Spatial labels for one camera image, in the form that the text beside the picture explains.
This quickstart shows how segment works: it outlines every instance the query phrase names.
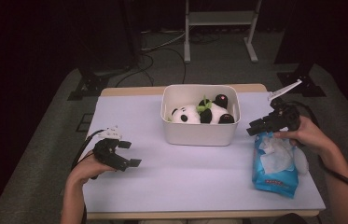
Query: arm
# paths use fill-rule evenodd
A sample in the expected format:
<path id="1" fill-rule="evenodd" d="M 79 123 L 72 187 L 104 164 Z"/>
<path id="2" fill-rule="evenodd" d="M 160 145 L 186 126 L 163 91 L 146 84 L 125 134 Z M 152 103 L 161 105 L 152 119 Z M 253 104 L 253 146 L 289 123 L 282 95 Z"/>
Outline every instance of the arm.
<path id="1" fill-rule="evenodd" d="M 61 224 L 81 223 L 84 210 L 83 185 L 89 178 L 105 171 L 115 171 L 115 169 L 99 163 L 90 152 L 86 157 L 66 179 Z"/>
<path id="2" fill-rule="evenodd" d="M 300 141 L 318 154 L 328 169 L 348 177 L 348 163 L 340 149 L 310 119 L 300 117 L 297 131 L 278 132 L 274 137 Z M 348 185 L 332 175 L 326 175 L 326 182 L 335 223 L 348 223 Z"/>

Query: gray carpet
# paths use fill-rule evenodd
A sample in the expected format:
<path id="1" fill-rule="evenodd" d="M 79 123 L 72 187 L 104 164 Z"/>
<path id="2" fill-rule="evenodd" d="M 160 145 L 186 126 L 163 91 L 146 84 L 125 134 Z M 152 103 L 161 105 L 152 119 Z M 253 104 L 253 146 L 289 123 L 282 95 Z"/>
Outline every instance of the gray carpet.
<path id="1" fill-rule="evenodd" d="M 296 64 L 273 64 L 283 33 L 259 33 L 254 36 L 254 47 L 259 62 L 251 63 L 243 37 L 245 33 L 211 35 L 217 41 L 206 45 L 191 45 L 191 63 L 186 65 L 185 83 L 227 84 L 262 83 L 269 91 L 282 88 L 276 74 L 293 71 Z M 166 34 L 145 35 L 144 47 L 152 47 L 173 38 Z M 183 45 L 166 47 L 183 55 Z M 148 53 L 154 60 L 146 73 L 128 77 L 119 87 L 166 86 L 182 82 L 185 68 L 177 53 L 158 50 Z M 148 67 L 151 61 L 143 57 L 139 66 Z M 112 77 L 108 87 L 115 87 L 126 74 Z M 285 100 L 297 100 L 309 105 L 321 128 L 341 147 L 348 160 L 348 101 L 338 89 L 333 77 L 317 64 L 310 77 L 320 86 L 326 97 L 303 97 L 301 94 L 287 94 Z M 26 148 L 21 161 L 10 178 L 0 198 L 0 223 L 58 223 L 63 197 L 61 191 L 69 174 L 72 159 L 77 154 L 86 133 L 77 132 L 77 125 L 83 115 L 93 113 L 97 97 L 84 97 L 80 101 L 68 101 L 77 87 L 81 75 L 77 70 L 67 75 L 34 137 Z M 327 205 L 320 213 L 322 223 L 332 223 L 327 188 L 323 172 L 316 157 L 305 150 L 310 162 L 310 172 Z M 251 218 L 252 223 L 273 223 L 276 217 Z M 307 217 L 310 224 L 318 223 L 316 217 Z M 90 223 L 108 223 L 90 221 Z"/>

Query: dark background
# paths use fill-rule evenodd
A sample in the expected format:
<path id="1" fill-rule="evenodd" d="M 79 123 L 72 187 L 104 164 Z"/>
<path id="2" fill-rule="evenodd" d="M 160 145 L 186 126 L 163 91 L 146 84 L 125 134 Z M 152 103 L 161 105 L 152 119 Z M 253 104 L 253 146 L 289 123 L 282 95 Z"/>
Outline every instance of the dark background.
<path id="1" fill-rule="evenodd" d="M 99 7 L 99 14 L 120 17 L 122 2 L 136 6 L 136 10 L 125 17 L 137 19 L 136 24 L 130 20 L 130 25 L 134 26 L 132 30 L 184 28 L 184 0 L 108 2 L 114 7 Z M 247 10 L 253 9 L 255 3 L 192 0 L 190 8 Z M 128 57 L 124 57 L 124 61 L 112 59 L 115 58 L 112 54 L 119 52 L 106 54 L 98 51 L 104 46 L 90 45 L 92 39 L 98 45 L 100 32 L 103 32 L 98 31 L 102 24 L 90 26 L 90 15 L 98 14 L 94 11 L 95 6 L 104 4 L 104 0 L 0 1 L 0 194 L 69 72 L 80 65 L 87 67 L 98 61 L 96 58 L 107 59 L 105 63 L 110 63 L 107 67 L 112 69 L 136 63 L 136 49 L 128 47 L 129 41 L 132 45 L 135 43 L 128 38 L 128 32 L 114 32 L 123 29 L 116 23 L 108 24 L 109 28 L 117 27 L 105 35 L 111 36 L 114 45 L 126 48 Z M 129 21 L 123 21 L 123 24 L 128 25 Z M 335 78 L 348 98 L 348 1 L 264 1 L 257 30 L 285 30 L 276 63 L 311 60 Z M 121 42 L 113 40 L 120 34 L 127 38 L 118 38 Z"/>

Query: hand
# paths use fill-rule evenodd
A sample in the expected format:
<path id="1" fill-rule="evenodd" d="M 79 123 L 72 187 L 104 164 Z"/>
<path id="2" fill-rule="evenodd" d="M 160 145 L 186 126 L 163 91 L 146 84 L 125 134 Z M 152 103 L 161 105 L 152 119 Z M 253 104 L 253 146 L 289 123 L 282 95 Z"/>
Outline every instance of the hand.
<path id="1" fill-rule="evenodd" d="M 105 171 L 116 171 L 116 169 L 98 162 L 92 151 L 89 151 L 84 159 L 72 170 L 68 180 L 84 185 L 90 178 L 100 175 Z"/>
<path id="2" fill-rule="evenodd" d="M 305 146 L 311 148 L 316 154 L 321 154 L 330 148 L 336 147 L 333 141 L 328 138 L 310 119 L 300 116 L 300 126 L 293 132 L 274 133 L 276 138 L 290 138 L 298 140 Z"/>

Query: panda plush toy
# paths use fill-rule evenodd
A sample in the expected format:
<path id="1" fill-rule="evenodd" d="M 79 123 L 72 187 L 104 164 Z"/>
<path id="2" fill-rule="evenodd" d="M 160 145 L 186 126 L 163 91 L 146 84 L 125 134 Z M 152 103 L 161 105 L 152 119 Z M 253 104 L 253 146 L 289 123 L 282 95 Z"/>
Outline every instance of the panda plush toy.
<path id="1" fill-rule="evenodd" d="M 200 114 L 197 111 L 197 106 L 186 105 L 180 108 L 176 108 L 172 112 L 173 123 L 190 123 L 199 124 L 201 123 Z"/>
<path id="2" fill-rule="evenodd" d="M 229 99 L 225 94 L 218 94 L 214 101 L 204 99 L 197 106 L 201 123 L 234 123 L 234 117 L 227 110 Z"/>

